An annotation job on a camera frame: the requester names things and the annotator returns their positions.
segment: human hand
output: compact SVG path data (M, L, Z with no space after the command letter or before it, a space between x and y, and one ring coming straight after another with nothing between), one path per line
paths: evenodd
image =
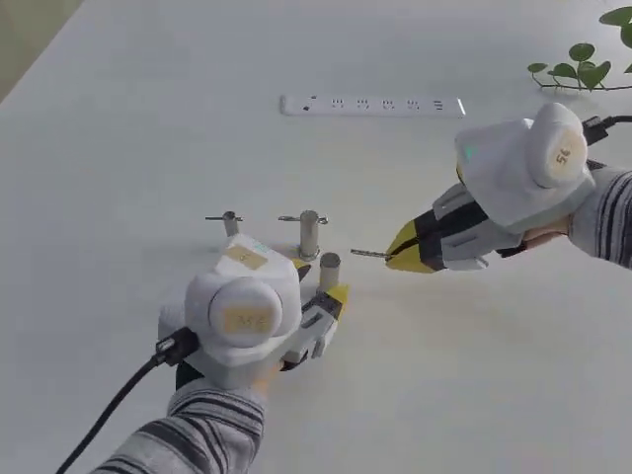
M561 235L568 236L571 219L572 216L567 215L552 224L526 231L523 239L523 242L526 245L526 250L544 245Z

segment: green led light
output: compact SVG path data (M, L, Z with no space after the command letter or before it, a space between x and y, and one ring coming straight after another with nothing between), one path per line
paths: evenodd
M474 148L472 148L471 146L466 146L465 147L465 159L469 161L472 158L473 154L474 154Z

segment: striped sleeve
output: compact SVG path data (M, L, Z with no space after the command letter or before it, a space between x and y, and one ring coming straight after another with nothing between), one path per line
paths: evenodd
M587 254L632 269L632 171L592 170L596 191L575 212L569 239Z
M257 392L194 380L173 396L166 418L137 430L92 474L245 473L261 444L264 414Z

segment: power strip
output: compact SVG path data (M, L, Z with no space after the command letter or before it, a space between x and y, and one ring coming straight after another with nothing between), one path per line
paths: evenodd
M281 96L280 110L287 116L465 117L457 97Z

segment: floor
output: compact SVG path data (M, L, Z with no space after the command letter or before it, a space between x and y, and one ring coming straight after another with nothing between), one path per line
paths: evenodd
M0 0L0 102L82 0Z

